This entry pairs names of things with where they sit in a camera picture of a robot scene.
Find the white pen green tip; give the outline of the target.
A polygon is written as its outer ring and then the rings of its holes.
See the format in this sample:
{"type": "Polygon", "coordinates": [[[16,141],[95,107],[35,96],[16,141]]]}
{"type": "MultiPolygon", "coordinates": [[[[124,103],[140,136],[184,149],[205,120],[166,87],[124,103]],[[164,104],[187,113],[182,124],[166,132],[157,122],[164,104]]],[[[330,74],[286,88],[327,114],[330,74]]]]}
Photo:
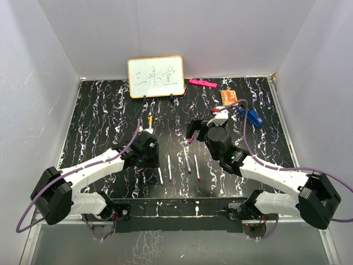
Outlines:
{"type": "Polygon", "coordinates": [[[162,176],[162,171],[161,171],[160,167],[158,167],[158,175],[159,175],[159,180],[160,180],[161,186],[163,187],[164,182],[163,182],[163,176],[162,176]]]}

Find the white pen purple tip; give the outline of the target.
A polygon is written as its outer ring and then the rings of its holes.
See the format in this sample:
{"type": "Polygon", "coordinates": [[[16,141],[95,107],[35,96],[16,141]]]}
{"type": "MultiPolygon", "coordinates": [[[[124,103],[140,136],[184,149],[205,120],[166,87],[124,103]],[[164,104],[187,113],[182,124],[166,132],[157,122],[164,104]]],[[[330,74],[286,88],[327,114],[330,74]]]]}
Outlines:
{"type": "Polygon", "coordinates": [[[169,181],[172,182],[172,165],[171,165],[171,160],[170,160],[170,154],[167,154],[167,160],[168,160],[168,174],[169,174],[169,181]]]}

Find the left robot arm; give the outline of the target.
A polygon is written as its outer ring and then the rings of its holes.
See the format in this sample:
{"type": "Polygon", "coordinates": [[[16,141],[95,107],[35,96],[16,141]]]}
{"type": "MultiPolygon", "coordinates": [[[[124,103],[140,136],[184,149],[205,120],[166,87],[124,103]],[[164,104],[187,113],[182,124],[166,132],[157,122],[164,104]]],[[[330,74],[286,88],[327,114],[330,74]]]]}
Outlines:
{"type": "Polygon", "coordinates": [[[151,129],[135,133],[128,143],[115,145],[99,156],[65,169],[46,169],[30,199],[49,225],[69,215],[95,215],[109,220],[114,202],[104,192],[83,193],[82,189],[128,168],[158,168],[158,139],[151,129]]]}

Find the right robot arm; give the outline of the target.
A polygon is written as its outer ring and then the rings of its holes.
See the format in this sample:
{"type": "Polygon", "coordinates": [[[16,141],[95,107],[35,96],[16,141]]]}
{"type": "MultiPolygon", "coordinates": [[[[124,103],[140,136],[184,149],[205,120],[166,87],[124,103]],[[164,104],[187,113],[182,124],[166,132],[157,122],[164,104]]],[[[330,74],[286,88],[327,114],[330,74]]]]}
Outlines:
{"type": "Polygon", "coordinates": [[[208,120],[192,120],[186,125],[186,138],[198,131],[211,157],[229,174],[253,179],[276,188],[279,193],[255,190],[238,209],[239,215],[258,219],[266,214],[301,217],[311,226],[325,230],[333,219],[341,197],[327,175],[312,169],[289,170],[262,161],[236,147],[225,125],[208,120]]]}

